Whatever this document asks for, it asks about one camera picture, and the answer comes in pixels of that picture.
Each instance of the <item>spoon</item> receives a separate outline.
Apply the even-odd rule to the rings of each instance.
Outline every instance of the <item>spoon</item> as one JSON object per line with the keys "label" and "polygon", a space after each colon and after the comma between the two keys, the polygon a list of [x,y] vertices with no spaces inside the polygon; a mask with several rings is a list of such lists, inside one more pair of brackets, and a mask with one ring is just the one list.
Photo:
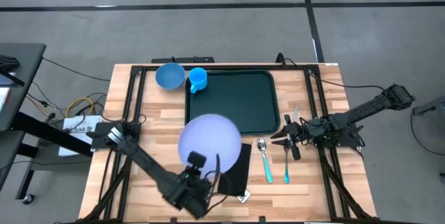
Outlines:
{"label": "spoon", "polygon": [[269,163],[267,162],[267,157],[265,154],[266,151],[266,142],[263,138],[260,138],[258,140],[258,149],[263,154],[263,163],[264,163],[264,170],[266,171],[266,178],[268,183],[272,183],[272,173],[270,173]]}

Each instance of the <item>yellow cable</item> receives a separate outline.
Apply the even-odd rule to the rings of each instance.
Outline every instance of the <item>yellow cable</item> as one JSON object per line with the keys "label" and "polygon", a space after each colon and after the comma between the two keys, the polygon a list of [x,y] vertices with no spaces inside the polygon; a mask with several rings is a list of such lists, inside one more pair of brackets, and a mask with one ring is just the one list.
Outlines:
{"label": "yellow cable", "polygon": [[74,100],[73,102],[71,102],[71,104],[67,107],[67,114],[66,114],[66,115],[67,115],[67,118],[68,118],[69,115],[70,115],[70,108],[71,108],[76,102],[81,102],[81,101],[84,101],[84,100],[87,100],[88,102],[90,102],[91,107],[90,107],[90,111],[88,112],[88,115],[91,114],[92,110],[94,109],[94,104],[92,103],[92,100],[91,100],[90,98],[88,98],[88,97],[81,97],[81,98],[78,98],[78,99]]}

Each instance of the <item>wooden table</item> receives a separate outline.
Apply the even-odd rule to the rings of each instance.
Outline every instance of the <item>wooden table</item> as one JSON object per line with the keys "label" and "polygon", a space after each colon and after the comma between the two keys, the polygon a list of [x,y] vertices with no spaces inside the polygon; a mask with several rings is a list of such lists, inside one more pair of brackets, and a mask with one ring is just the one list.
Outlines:
{"label": "wooden table", "polygon": [[[127,64],[117,64],[114,67],[105,104],[104,116],[107,118],[119,119],[122,116],[130,68],[131,65]],[[320,64],[320,70],[322,79],[342,83],[339,66]],[[270,73],[275,80],[282,125],[283,115],[292,115],[296,105],[298,105],[300,117],[311,119],[303,72],[273,70]],[[318,115],[321,115],[316,82],[313,79],[312,86],[317,99]],[[323,87],[330,113],[348,110],[348,101],[342,87],[328,83],[324,83]],[[133,94],[132,108],[136,90],[137,86]],[[141,106],[141,113],[147,116],[147,121],[142,125],[140,146],[167,170],[176,173],[183,169],[177,153],[177,141],[184,127],[184,102],[184,86],[179,90],[163,90],[156,84],[154,72],[147,73]],[[254,144],[259,137],[245,136],[243,142]],[[248,177],[248,191],[251,192],[248,201],[242,204],[235,197],[228,197],[199,221],[258,221],[259,216],[266,216],[267,221],[328,221],[330,217],[316,149],[310,145],[304,147],[300,145],[301,160],[294,161],[289,157],[291,183],[284,184],[284,151],[281,146],[271,145],[270,135],[263,137],[268,144],[266,154],[273,174],[273,184],[268,184],[266,181],[261,152],[254,145]],[[340,147],[337,150],[346,188],[366,212],[375,216],[362,158],[347,147]],[[107,154],[108,150],[98,151],[92,158],[79,218],[87,215],[97,204]],[[105,189],[108,187],[111,167],[110,164]],[[334,185],[332,188],[337,215],[341,216],[338,191]],[[120,189],[114,197],[112,217],[116,216],[119,196]],[[212,202],[221,199],[220,196],[214,198]],[[177,211],[166,203],[157,191],[154,181],[134,164],[131,167],[124,222],[170,221],[170,218],[175,216],[178,217],[178,221],[194,221],[185,209]]]}

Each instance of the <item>blue bowl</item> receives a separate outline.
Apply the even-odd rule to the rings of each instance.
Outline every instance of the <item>blue bowl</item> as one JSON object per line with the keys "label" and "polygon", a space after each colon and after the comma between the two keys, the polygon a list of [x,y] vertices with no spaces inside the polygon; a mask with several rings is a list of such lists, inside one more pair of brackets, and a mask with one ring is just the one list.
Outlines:
{"label": "blue bowl", "polygon": [[186,80],[186,71],[177,63],[166,63],[156,71],[156,82],[164,89],[176,89]]}

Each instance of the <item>blue mug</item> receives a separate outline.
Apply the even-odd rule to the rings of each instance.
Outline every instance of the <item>blue mug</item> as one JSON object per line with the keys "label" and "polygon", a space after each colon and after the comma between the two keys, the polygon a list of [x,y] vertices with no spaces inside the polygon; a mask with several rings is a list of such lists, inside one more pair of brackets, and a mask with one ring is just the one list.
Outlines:
{"label": "blue mug", "polygon": [[190,92],[196,93],[198,90],[203,90],[207,86],[207,72],[204,68],[195,67],[188,73],[190,80]]}

